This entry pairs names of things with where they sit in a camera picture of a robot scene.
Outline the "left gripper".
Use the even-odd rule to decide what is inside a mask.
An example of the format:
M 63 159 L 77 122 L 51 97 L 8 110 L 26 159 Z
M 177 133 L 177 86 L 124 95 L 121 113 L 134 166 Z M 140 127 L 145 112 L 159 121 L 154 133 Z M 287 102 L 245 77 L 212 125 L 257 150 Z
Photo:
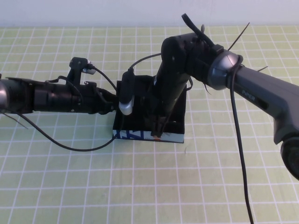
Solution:
M 106 115 L 116 110 L 114 105 L 104 106 L 104 102 L 97 93 L 99 88 L 96 83 L 85 83 L 77 86 L 76 89 L 68 85 L 68 90 L 71 94 L 71 105 L 68 108 L 69 112 L 88 114 L 102 112 L 103 115 Z M 102 90 L 102 95 L 107 102 L 116 101 L 116 95 L 107 90 Z

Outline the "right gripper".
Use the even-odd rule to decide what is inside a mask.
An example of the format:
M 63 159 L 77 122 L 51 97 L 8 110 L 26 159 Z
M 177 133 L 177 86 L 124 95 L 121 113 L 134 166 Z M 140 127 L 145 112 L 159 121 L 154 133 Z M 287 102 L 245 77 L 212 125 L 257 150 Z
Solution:
M 147 85 L 143 106 L 150 117 L 151 136 L 161 138 L 179 96 L 187 83 L 187 74 L 179 72 L 159 71 L 155 76 L 146 76 Z

